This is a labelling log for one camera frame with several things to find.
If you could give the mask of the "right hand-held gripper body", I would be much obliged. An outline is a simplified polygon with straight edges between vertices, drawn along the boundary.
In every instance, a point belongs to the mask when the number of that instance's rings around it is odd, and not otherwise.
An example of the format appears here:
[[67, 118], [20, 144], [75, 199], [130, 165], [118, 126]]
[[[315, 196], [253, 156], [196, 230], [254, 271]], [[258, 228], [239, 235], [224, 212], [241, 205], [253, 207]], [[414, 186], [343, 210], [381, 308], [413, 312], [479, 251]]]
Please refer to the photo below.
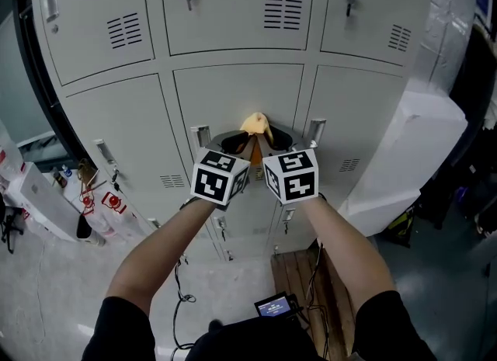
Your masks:
[[313, 149], [262, 159], [266, 185], [283, 204], [318, 196], [318, 163]]

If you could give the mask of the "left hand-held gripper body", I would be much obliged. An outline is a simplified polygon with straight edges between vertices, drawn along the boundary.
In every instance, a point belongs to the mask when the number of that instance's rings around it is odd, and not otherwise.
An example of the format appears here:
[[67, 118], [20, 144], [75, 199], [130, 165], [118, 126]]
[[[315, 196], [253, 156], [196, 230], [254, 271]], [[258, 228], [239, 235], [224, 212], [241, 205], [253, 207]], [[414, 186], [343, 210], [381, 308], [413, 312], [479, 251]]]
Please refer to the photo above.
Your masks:
[[245, 188], [249, 168], [249, 161], [201, 148], [193, 166], [190, 194], [227, 206]]

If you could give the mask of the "yellow wiping cloth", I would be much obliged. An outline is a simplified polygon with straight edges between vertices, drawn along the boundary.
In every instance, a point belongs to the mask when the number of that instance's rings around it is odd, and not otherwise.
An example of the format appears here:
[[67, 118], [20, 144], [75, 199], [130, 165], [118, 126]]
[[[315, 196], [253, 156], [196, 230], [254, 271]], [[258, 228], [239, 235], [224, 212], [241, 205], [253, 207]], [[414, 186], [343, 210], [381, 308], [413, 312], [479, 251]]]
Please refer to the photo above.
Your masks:
[[[249, 136], [256, 134], [266, 135], [269, 138], [269, 145], [274, 143], [269, 121], [263, 113], [253, 113], [244, 121], [240, 130], [245, 131]], [[262, 162], [262, 152], [258, 141], [255, 141], [250, 161], [252, 167], [258, 166]]]

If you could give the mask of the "grey metal locker door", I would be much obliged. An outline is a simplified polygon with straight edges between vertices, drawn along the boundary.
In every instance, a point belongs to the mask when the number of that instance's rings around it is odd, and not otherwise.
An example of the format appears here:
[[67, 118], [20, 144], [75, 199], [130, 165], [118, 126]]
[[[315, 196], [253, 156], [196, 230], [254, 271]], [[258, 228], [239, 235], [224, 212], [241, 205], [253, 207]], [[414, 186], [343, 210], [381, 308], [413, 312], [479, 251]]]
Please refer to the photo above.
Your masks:
[[[174, 71], [193, 165], [198, 150], [208, 148], [218, 134], [240, 130], [253, 113], [263, 113], [269, 125], [291, 128], [303, 70], [299, 64], [225, 64]], [[214, 203], [214, 210], [227, 209], [241, 199], [251, 172], [250, 161], [243, 191], [227, 206]]]

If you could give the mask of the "grey metal locker cabinet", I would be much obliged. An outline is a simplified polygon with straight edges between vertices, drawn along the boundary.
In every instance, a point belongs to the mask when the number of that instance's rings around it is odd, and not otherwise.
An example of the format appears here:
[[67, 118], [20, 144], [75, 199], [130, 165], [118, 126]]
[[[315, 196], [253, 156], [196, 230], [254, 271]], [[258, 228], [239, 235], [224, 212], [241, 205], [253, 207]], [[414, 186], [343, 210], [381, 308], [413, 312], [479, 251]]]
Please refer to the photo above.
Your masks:
[[315, 147], [334, 207], [357, 187], [398, 107], [429, 0], [32, 0], [43, 62], [99, 173], [146, 231], [189, 195], [193, 155], [173, 73], [303, 67], [291, 129]]

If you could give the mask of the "person's right forearm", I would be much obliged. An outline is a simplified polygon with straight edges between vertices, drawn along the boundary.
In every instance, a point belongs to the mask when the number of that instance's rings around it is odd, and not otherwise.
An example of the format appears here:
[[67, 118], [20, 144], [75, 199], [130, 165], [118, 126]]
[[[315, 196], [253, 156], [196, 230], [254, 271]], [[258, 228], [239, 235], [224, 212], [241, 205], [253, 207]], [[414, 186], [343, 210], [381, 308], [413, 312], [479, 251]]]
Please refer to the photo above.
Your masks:
[[306, 200], [301, 206], [356, 309], [379, 293], [395, 289], [378, 250], [333, 207], [321, 197]]

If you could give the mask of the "white foam block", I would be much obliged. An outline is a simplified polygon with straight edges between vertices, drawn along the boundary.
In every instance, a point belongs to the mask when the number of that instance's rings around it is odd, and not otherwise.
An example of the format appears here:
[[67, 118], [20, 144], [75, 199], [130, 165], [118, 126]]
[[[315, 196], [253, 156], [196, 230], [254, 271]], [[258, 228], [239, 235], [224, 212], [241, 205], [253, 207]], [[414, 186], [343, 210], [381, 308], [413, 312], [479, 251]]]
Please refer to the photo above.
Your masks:
[[405, 92], [351, 197], [356, 203], [412, 202], [466, 127], [464, 113], [448, 96]]
[[364, 236], [382, 232], [399, 215], [403, 214], [420, 196], [418, 189], [375, 200], [356, 202], [347, 199], [339, 213]]

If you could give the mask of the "wooden slat platform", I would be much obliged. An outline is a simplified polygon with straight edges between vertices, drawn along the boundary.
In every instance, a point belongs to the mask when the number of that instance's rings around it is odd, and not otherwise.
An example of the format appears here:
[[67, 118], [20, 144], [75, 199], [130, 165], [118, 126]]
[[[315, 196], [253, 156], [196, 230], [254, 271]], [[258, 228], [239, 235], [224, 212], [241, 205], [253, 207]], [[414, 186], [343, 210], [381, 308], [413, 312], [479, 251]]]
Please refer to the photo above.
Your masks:
[[308, 249], [271, 257], [275, 290], [294, 297], [297, 313], [319, 355], [347, 361], [353, 349], [355, 313], [349, 293], [326, 251]]

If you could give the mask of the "black and yellow bag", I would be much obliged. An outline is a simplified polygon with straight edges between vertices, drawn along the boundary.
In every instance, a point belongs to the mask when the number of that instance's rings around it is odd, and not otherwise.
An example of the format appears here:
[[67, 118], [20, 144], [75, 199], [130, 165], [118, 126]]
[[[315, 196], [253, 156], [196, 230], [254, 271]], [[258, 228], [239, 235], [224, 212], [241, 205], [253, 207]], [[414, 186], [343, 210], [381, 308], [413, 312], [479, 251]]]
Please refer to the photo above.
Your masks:
[[414, 207], [409, 207], [403, 214], [393, 220], [383, 232], [386, 239], [397, 245], [410, 248], [414, 215]]

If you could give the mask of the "brown paper bag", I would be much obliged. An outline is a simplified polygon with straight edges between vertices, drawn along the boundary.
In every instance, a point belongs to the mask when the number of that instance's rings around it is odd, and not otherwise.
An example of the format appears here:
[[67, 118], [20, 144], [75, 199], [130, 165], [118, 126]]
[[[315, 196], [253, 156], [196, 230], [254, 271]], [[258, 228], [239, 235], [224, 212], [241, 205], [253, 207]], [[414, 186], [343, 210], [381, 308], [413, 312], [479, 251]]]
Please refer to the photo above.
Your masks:
[[98, 175], [98, 170], [92, 166], [88, 159], [83, 158], [78, 163], [77, 176], [82, 186], [90, 188]]

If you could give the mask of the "white waste bin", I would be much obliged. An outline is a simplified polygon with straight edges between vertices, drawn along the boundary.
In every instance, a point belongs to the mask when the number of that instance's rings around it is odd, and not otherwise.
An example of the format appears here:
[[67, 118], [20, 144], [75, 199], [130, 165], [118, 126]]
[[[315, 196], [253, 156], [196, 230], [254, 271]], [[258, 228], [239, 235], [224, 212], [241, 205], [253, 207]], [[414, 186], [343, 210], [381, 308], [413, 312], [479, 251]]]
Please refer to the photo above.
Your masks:
[[85, 216], [82, 214], [78, 218], [78, 226], [76, 231], [77, 239], [86, 245], [102, 247], [105, 244], [105, 239], [95, 230], [91, 228]]

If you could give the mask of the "low white table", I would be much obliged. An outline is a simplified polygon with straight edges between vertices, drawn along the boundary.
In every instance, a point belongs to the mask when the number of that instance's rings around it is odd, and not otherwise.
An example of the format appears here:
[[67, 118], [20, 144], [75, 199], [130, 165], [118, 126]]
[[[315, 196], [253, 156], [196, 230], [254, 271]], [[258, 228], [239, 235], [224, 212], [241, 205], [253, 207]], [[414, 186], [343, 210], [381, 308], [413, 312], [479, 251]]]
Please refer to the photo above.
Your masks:
[[93, 182], [90, 188], [85, 188], [82, 186], [81, 182], [77, 177], [77, 172], [75, 170], [72, 171], [72, 176], [67, 178], [68, 184], [62, 189], [54, 180], [53, 176], [50, 173], [42, 173], [49, 183], [55, 187], [57, 190], [61, 192], [61, 194], [67, 199], [67, 201], [74, 206], [79, 213], [83, 211], [83, 205], [80, 201], [80, 194], [87, 190], [92, 191], [95, 204], [99, 205], [101, 199], [107, 192], [115, 193], [113, 187], [109, 184], [107, 180], [103, 178], [103, 175], [98, 173], [95, 181]]

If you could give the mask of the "white water dispenser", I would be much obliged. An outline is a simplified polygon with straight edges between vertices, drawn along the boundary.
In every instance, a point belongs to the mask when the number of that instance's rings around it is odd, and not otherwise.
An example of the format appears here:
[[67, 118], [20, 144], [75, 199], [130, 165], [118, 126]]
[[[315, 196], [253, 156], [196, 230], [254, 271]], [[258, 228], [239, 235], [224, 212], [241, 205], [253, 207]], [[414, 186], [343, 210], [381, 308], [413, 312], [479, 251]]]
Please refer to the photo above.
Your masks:
[[9, 183], [7, 196], [48, 231], [65, 241], [77, 242], [80, 213], [53, 187], [31, 162]]

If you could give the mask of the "person's black clothing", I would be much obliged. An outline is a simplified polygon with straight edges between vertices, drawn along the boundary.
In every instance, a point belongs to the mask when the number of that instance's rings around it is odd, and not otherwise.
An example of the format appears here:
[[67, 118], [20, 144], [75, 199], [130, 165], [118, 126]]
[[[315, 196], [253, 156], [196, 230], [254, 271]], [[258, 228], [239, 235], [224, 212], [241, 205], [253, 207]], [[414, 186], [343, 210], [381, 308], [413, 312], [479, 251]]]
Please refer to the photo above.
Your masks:
[[[360, 307], [352, 354], [363, 361], [436, 361], [396, 291], [380, 293]], [[127, 300], [106, 298], [82, 361], [156, 361], [148, 316]], [[324, 360], [296, 321], [257, 317], [202, 335], [185, 361]]]

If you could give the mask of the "black framed glass partition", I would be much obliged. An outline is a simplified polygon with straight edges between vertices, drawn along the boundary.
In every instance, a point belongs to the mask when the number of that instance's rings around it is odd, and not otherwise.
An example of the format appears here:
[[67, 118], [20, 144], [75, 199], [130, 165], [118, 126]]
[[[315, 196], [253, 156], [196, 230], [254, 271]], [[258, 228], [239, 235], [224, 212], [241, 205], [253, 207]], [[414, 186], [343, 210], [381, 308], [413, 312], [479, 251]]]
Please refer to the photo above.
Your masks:
[[0, 0], [0, 23], [13, 14], [14, 50], [20, 52], [22, 67], [28, 80], [28, 89], [34, 93], [32, 104], [39, 107], [54, 139], [61, 146], [60, 156], [44, 158], [37, 163], [44, 171], [65, 165], [77, 168], [88, 155], [60, 104], [54, 86], [43, 62], [40, 43], [36, 35], [32, 0]]

